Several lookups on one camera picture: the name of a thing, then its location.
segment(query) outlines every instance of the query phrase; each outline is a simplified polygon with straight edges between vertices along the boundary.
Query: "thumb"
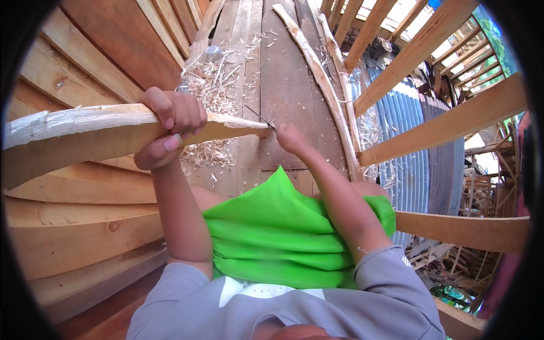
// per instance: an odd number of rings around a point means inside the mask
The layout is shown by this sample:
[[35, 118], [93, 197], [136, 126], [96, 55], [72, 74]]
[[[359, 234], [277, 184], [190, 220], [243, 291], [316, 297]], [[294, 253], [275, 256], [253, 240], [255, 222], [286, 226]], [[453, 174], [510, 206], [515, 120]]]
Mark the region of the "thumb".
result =
[[176, 155], [182, 139], [179, 134], [161, 137], [147, 144], [134, 155], [134, 163], [139, 169], [151, 170], [168, 163]]

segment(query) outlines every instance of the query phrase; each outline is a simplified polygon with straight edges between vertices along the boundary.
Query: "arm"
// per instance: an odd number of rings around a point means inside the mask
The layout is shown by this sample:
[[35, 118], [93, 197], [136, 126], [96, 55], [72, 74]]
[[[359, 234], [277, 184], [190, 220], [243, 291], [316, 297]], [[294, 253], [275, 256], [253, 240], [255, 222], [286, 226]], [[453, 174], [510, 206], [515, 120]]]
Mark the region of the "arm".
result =
[[204, 126], [206, 112], [196, 97], [162, 92], [157, 88], [146, 91], [141, 101], [158, 114], [163, 126], [172, 134], [149, 143], [134, 155], [134, 162], [140, 169], [151, 170], [160, 221], [171, 256], [168, 263], [190, 264], [211, 280], [212, 238], [181, 169], [177, 150], [182, 137], [197, 134]]
[[392, 244], [378, 218], [357, 190], [294, 125], [280, 125], [277, 140], [285, 151], [299, 157], [312, 173], [329, 218], [348, 245], [355, 263], [366, 254], [365, 251]]

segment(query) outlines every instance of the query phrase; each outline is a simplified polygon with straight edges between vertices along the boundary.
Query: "person's left hand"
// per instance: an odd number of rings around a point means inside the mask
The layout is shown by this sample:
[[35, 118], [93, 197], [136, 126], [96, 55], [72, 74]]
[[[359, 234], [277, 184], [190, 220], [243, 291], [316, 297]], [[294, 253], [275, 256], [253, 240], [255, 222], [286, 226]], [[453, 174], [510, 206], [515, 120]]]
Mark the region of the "person's left hand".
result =
[[192, 95], [152, 87], [142, 94], [140, 102], [157, 113], [163, 127], [171, 134], [152, 141], [134, 155], [136, 166], [142, 170], [167, 164], [178, 155], [177, 148], [183, 138], [198, 134], [208, 121], [204, 106]]

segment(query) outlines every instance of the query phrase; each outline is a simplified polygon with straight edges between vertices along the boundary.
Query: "wood knot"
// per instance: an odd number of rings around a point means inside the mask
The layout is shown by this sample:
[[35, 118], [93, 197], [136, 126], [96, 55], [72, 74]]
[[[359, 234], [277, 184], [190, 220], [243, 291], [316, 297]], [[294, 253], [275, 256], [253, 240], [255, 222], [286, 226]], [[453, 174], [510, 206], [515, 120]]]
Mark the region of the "wood knot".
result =
[[110, 222], [108, 223], [108, 229], [114, 233], [121, 227], [121, 224], [119, 222]]

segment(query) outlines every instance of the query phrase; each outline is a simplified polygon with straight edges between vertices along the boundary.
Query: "hand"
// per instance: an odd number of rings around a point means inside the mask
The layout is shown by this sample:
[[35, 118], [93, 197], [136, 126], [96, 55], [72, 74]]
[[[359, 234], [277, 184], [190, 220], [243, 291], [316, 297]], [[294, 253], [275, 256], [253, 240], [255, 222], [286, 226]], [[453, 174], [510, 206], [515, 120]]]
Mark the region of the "hand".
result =
[[134, 155], [136, 166], [142, 170], [167, 164], [178, 155], [176, 150], [183, 138], [198, 134], [208, 121], [204, 106], [192, 95], [152, 87], [142, 94], [140, 102], [156, 112], [163, 127], [170, 130], [169, 136], [152, 141]]
[[280, 124], [276, 128], [277, 142], [287, 152], [297, 154], [308, 146], [310, 139], [300, 132], [294, 125]]

